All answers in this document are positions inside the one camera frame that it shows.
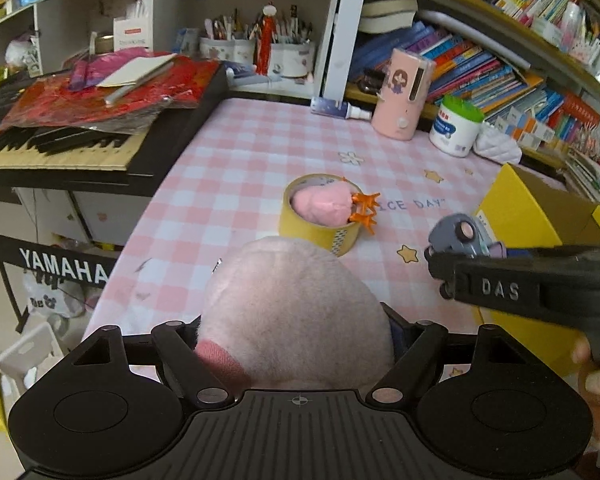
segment pencil holder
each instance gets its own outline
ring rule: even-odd
[[[253,64],[253,52],[256,49],[255,40],[234,40],[234,57],[236,63]]]
[[[200,56],[204,59],[234,60],[234,40],[210,40],[200,38]]]

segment pink checkered tablecloth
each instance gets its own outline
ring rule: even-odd
[[[341,175],[382,194],[376,235],[361,229],[341,257],[378,300],[407,320],[474,332],[471,309],[440,297],[422,251],[440,217],[475,210],[499,169],[473,153],[452,158],[423,132],[400,142],[369,123],[313,115],[308,107],[227,100],[151,200],[86,334],[105,324],[148,333],[167,320],[196,318],[218,258],[277,234],[283,190],[308,173]]]

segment roll of tape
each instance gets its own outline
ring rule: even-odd
[[[314,173],[296,178],[286,186],[278,226],[280,235],[288,238],[304,238],[304,240],[309,240],[317,246],[331,251],[336,256],[347,253],[358,238],[359,222],[350,222],[340,227],[325,227],[307,222],[291,207],[291,197],[296,191],[308,186],[325,186],[336,180],[342,180],[342,178],[330,174]],[[352,182],[350,184],[357,192],[362,193],[358,186]]]

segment white jar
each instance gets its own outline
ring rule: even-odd
[[[314,69],[314,43],[285,43],[283,47],[282,76],[304,77]]]
[[[234,40],[234,58],[232,61],[252,65],[255,48],[255,40]]]
[[[200,56],[203,57],[203,59],[233,61],[234,47],[234,40],[210,40],[209,38],[200,38]]]
[[[446,95],[433,121],[429,140],[451,156],[467,156],[480,133],[484,114],[468,101]]]

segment cardboard box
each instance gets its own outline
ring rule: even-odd
[[[113,20],[113,50],[144,46],[153,49],[151,21],[144,18],[116,18]]]
[[[508,248],[554,247],[563,244],[600,246],[600,206],[554,189],[540,178],[505,164],[476,215]],[[580,335],[536,320],[476,308],[480,323],[495,323],[565,377],[577,370],[571,350]]]

